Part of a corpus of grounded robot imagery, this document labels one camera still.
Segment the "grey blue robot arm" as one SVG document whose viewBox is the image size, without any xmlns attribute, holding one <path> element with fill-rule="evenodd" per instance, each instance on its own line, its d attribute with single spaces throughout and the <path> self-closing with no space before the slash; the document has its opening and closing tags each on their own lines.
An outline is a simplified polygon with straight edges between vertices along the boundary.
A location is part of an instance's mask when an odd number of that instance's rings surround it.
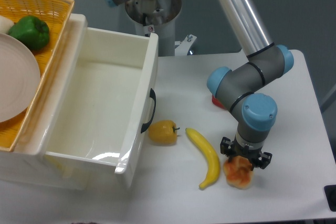
<svg viewBox="0 0 336 224">
<path fill-rule="evenodd" d="M 165 56 L 177 53 L 175 20 L 181 0 L 105 0 L 110 6 L 124 5 L 138 35 L 159 36 L 159 51 Z M 229 159 L 241 156 L 254 168 L 266 168 L 272 155 L 262 152 L 264 141 L 275 123 L 275 101 L 259 91 L 282 77 L 294 63 L 292 53 L 275 45 L 250 0 L 219 0 L 228 21 L 247 57 L 236 70 L 216 69 L 207 80 L 212 96 L 237 120 L 235 138 L 223 138 L 220 151 Z"/>
</svg>

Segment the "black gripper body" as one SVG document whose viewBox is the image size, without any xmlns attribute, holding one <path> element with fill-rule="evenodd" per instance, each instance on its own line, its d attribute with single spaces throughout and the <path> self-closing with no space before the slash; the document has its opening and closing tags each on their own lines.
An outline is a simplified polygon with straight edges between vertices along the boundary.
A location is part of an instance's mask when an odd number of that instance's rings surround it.
<svg viewBox="0 0 336 224">
<path fill-rule="evenodd" d="M 243 146 L 241 146 L 237 140 L 234 140 L 232 150 L 233 150 L 232 154 L 233 157 L 241 156 L 248 160 L 252 160 L 252 159 L 258 159 L 260 157 L 262 148 L 252 150 L 249 145 L 243 144 Z"/>
</svg>

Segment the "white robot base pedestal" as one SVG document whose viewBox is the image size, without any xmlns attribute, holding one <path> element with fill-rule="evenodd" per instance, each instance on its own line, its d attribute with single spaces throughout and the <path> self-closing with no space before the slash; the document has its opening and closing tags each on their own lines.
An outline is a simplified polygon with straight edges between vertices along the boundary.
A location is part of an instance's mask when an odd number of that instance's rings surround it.
<svg viewBox="0 0 336 224">
<path fill-rule="evenodd" d="M 129 0 L 125 3 L 136 35 L 158 35 L 159 56 L 175 55 L 175 21 L 181 9 L 182 0 Z"/>
</svg>

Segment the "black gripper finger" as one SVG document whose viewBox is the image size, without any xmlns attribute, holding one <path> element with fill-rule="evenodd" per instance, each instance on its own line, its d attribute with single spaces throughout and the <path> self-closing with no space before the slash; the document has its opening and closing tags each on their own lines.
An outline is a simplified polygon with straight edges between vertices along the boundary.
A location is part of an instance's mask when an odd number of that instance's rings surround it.
<svg viewBox="0 0 336 224">
<path fill-rule="evenodd" d="M 233 143 L 229 138 L 223 137 L 220 143 L 221 154 L 228 157 L 228 162 L 231 162 L 234 154 L 234 149 L 232 148 Z"/>
<path fill-rule="evenodd" d="M 253 171 L 255 168 L 265 169 L 270 163 L 272 159 L 272 153 L 268 152 L 259 152 L 254 153 L 254 156 L 252 156 L 249 161 L 251 163 L 251 171 Z"/>
</svg>

